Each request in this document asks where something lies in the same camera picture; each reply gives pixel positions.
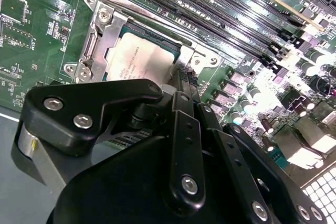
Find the black mechanical arm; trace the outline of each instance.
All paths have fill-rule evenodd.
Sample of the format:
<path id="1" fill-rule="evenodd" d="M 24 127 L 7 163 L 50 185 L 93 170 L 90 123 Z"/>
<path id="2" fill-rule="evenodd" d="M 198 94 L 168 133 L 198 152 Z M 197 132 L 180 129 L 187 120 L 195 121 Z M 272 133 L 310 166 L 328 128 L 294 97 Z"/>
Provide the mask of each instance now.
<path id="1" fill-rule="evenodd" d="M 47 86 L 26 95 L 12 149 L 59 196 L 48 223 L 326 223 L 242 128 L 223 128 L 178 71 L 149 80 Z M 92 165 L 95 144 L 151 136 Z"/>

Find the black plastic bracket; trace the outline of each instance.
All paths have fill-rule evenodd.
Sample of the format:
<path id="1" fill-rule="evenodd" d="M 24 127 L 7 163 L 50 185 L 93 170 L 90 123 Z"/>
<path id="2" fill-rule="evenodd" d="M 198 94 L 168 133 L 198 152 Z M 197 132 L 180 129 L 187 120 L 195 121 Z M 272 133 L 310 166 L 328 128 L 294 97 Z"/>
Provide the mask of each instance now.
<path id="1" fill-rule="evenodd" d="M 164 195 L 168 205 L 179 216 L 195 214 L 205 202 L 199 124 L 194 118 L 193 100 L 186 93 L 177 91 L 172 101 L 169 133 L 172 147 L 169 187 Z"/>
<path id="2" fill-rule="evenodd" d="M 21 120 L 30 134 L 77 156 L 93 148 L 114 114 L 139 103 L 159 102 L 162 97 L 161 89 L 146 79 L 34 88 L 26 95 Z M 63 108 L 47 109 L 44 106 L 47 98 L 57 98 Z M 73 123 L 78 114 L 92 118 L 89 129 Z"/>
<path id="3" fill-rule="evenodd" d="M 311 208 L 317 207 L 311 199 L 242 128 L 235 124 L 227 124 L 223 131 L 233 136 L 251 173 L 255 178 L 262 180 L 269 189 L 268 204 L 272 205 L 273 212 L 281 223 L 326 223 L 323 214 L 322 221 L 314 217 Z M 304 219 L 299 212 L 302 208 L 309 215 L 309 220 Z"/>

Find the chip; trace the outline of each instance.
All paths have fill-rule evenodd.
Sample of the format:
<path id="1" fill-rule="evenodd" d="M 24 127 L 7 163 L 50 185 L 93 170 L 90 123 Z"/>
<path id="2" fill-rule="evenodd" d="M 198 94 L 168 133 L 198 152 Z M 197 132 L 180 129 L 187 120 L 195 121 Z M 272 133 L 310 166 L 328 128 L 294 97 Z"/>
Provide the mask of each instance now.
<path id="1" fill-rule="evenodd" d="M 230 80 L 237 84 L 242 84 L 245 81 L 245 76 L 240 73 L 234 72 L 230 77 Z"/>
<path id="2" fill-rule="evenodd" d="M 248 128 L 251 124 L 252 124 L 251 121 L 249 121 L 249 120 L 245 120 L 245 121 L 242 123 L 242 127 Z"/>
<path id="3" fill-rule="evenodd" d="M 226 83 L 224 84 L 222 90 L 228 94 L 233 95 L 237 91 L 237 87 L 233 84 Z"/>
<path id="4" fill-rule="evenodd" d="M 273 109 L 273 111 L 274 111 L 275 113 L 280 113 L 280 112 L 282 111 L 282 107 L 276 106 L 276 107 Z"/>

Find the surface-mount component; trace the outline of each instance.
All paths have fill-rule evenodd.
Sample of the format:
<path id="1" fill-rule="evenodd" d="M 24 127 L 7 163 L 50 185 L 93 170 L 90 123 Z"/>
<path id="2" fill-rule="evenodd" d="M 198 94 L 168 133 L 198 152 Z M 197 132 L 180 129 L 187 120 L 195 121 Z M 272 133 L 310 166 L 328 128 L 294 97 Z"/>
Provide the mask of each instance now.
<path id="1" fill-rule="evenodd" d="M 238 89 L 238 87 L 234 83 L 232 83 L 228 80 L 224 80 L 221 87 L 222 87 L 222 90 L 224 92 L 228 93 L 229 95 L 233 95 Z"/>
<path id="2" fill-rule="evenodd" d="M 303 73 L 305 73 L 306 76 L 314 76 L 319 72 L 318 67 L 314 66 L 313 64 L 305 61 L 301 65 L 301 70 Z"/>
<path id="3" fill-rule="evenodd" d="M 214 100 L 222 105 L 226 105 L 229 102 L 232 103 L 235 101 L 233 97 L 229 96 L 227 93 L 219 89 L 217 89 L 214 94 Z"/>
<path id="4" fill-rule="evenodd" d="M 263 95 L 261 91 L 256 87 L 250 89 L 249 94 L 251 95 L 252 99 L 256 102 L 261 102 L 263 100 Z"/>
<path id="5" fill-rule="evenodd" d="M 313 91 L 320 93 L 324 97 L 329 96 L 333 89 L 330 77 L 328 76 L 314 76 L 308 85 Z"/>
<path id="6" fill-rule="evenodd" d="M 320 167 L 322 157 L 304 144 L 305 139 L 294 128 L 285 125 L 275 135 L 274 140 L 288 162 L 304 169 Z"/>
<path id="7" fill-rule="evenodd" d="M 245 76 L 243 76 L 241 73 L 238 73 L 237 71 L 234 71 L 230 76 L 230 80 L 237 84 L 242 84 L 245 82 Z"/>
<path id="8" fill-rule="evenodd" d="M 286 110 L 290 112 L 295 111 L 301 117 L 307 114 L 304 107 L 306 107 L 308 110 L 314 108 L 314 103 L 312 103 L 306 96 L 300 94 L 294 88 L 291 88 L 290 91 L 280 99 L 280 102 Z"/>
<path id="9" fill-rule="evenodd" d="M 243 123 L 243 118 L 241 117 L 241 114 L 237 111 L 233 111 L 230 114 L 230 117 L 231 117 L 233 123 L 235 123 L 237 125 L 241 125 Z"/>
<path id="10" fill-rule="evenodd" d="M 336 146 L 332 132 L 323 123 L 316 123 L 305 116 L 295 123 L 295 127 L 307 143 L 319 152 L 328 153 Z"/>
<path id="11" fill-rule="evenodd" d="M 241 100 L 239 105 L 245 113 L 252 113 L 254 111 L 253 105 L 247 99 Z"/>
<path id="12" fill-rule="evenodd" d="M 219 102 L 214 101 L 212 99 L 209 100 L 209 105 L 210 105 L 210 108 L 213 109 L 215 114 L 221 114 L 223 112 L 228 111 L 228 108 L 226 106 L 223 106 Z"/>
<path id="13" fill-rule="evenodd" d="M 268 152 L 272 152 L 274 151 L 274 145 L 273 143 L 269 140 L 268 137 L 266 136 L 262 136 L 261 137 L 261 141 L 263 142 L 264 146 L 265 146 L 265 149 L 268 151 Z"/>
<path id="14" fill-rule="evenodd" d="M 316 120 L 326 125 L 331 125 L 336 120 L 336 110 L 325 101 L 321 101 L 317 104 L 311 112 Z"/>
<path id="15" fill-rule="evenodd" d="M 250 120 L 244 120 L 244 122 L 242 123 L 242 127 L 248 128 L 250 127 L 252 124 L 252 122 Z"/>
<path id="16" fill-rule="evenodd" d="M 332 62 L 332 57 L 325 55 L 317 50 L 313 50 L 310 54 L 309 59 L 316 63 L 316 65 L 321 66 Z"/>
<path id="17" fill-rule="evenodd" d="M 266 118 L 261 119 L 260 122 L 268 134 L 271 134 L 274 131 L 272 125 Z"/>

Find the electrolytic capacitor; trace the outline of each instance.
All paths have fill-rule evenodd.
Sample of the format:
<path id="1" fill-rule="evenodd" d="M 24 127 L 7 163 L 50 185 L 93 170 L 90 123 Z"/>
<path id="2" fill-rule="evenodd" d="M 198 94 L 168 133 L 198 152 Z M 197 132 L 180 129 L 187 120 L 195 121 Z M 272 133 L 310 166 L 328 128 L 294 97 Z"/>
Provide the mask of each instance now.
<path id="1" fill-rule="evenodd" d="M 304 108 L 301 105 L 294 108 L 294 110 L 300 117 L 307 115 L 307 112 L 304 110 Z"/>
<path id="2" fill-rule="evenodd" d="M 247 99 L 242 100 L 239 105 L 245 113 L 252 113 L 254 110 L 252 104 Z"/>
<path id="3" fill-rule="evenodd" d="M 301 70 L 305 73 L 306 76 L 314 76 L 319 72 L 319 69 L 309 62 L 304 62 L 301 65 Z"/>
<path id="4" fill-rule="evenodd" d="M 272 133 L 274 131 L 272 125 L 270 124 L 270 122 L 266 118 L 261 119 L 260 122 L 261 122 L 262 126 L 264 127 L 265 131 L 268 134 L 270 134 L 270 133 Z"/>
<path id="5" fill-rule="evenodd" d="M 331 70 L 329 70 L 328 74 L 329 74 L 331 77 L 336 78 L 336 68 L 332 68 Z"/>
<path id="6" fill-rule="evenodd" d="M 233 121 L 233 123 L 237 124 L 237 125 L 241 125 L 243 123 L 243 118 L 241 117 L 240 113 L 237 111 L 234 111 L 231 113 L 231 119 Z"/>
<path id="7" fill-rule="evenodd" d="M 309 58 L 316 63 L 316 65 L 321 66 L 324 64 L 327 64 L 329 62 L 329 57 L 328 55 L 325 55 L 321 52 L 318 52 L 316 50 L 314 50 L 311 55 L 309 56 Z"/>
<path id="8" fill-rule="evenodd" d="M 315 104 L 310 101 L 310 99 L 306 98 L 305 100 L 302 101 L 303 106 L 306 107 L 307 110 L 312 110 L 315 108 Z"/>
<path id="9" fill-rule="evenodd" d="M 268 137 L 262 136 L 261 141 L 263 142 L 268 152 L 272 152 L 274 150 L 274 146 L 272 145 L 272 142 L 268 139 Z"/>
<path id="10" fill-rule="evenodd" d="M 258 88 L 252 88 L 250 91 L 249 91 L 252 99 L 256 102 L 260 102 L 261 99 L 262 99 L 262 94 L 261 94 L 261 91 L 258 89 Z"/>

